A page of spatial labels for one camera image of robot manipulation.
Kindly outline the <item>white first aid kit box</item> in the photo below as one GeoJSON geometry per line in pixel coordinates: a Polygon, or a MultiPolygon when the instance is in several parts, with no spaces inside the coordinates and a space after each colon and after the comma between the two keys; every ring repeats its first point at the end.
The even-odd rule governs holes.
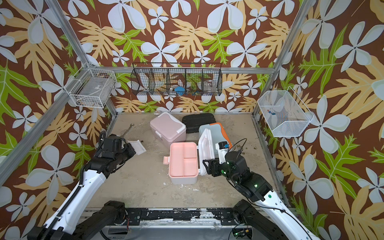
{"type": "Polygon", "coordinates": [[[198,176],[207,174],[205,160],[214,160],[214,144],[211,130],[205,129],[199,142],[181,142],[170,145],[170,155],[163,163],[169,166],[169,177],[174,185],[193,185],[198,176]]]}

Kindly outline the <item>pink tray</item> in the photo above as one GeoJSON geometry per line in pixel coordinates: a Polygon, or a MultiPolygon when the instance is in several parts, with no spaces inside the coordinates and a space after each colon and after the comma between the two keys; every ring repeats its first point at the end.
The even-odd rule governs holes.
{"type": "Polygon", "coordinates": [[[168,159],[169,176],[172,180],[196,179],[199,175],[198,147],[193,142],[173,143],[168,159]]]}

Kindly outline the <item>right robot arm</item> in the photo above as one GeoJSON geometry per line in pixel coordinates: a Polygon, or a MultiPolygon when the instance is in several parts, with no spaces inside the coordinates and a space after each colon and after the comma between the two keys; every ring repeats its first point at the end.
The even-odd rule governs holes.
{"type": "Polygon", "coordinates": [[[226,153],[223,160],[201,160],[200,165],[213,177],[225,177],[244,196],[233,207],[238,224],[251,226],[270,240],[318,239],[283,203],[272,185],[250,171],[239,151],[226,153]]]}

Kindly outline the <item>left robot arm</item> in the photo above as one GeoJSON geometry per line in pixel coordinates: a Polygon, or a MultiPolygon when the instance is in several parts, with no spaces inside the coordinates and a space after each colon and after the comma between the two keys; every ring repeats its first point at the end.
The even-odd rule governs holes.
{"type": "Polygon", "coordinates": [[[85,208],[106,179],[136,154],[125,138],[100,138],[94,157],[82,167],[79,181],[70,195],[42,227],[33,227],[29,240],[90,240],[108,225],[127,222],[125,204],[108,201],[98,212],[79,222],[85,208]]]}

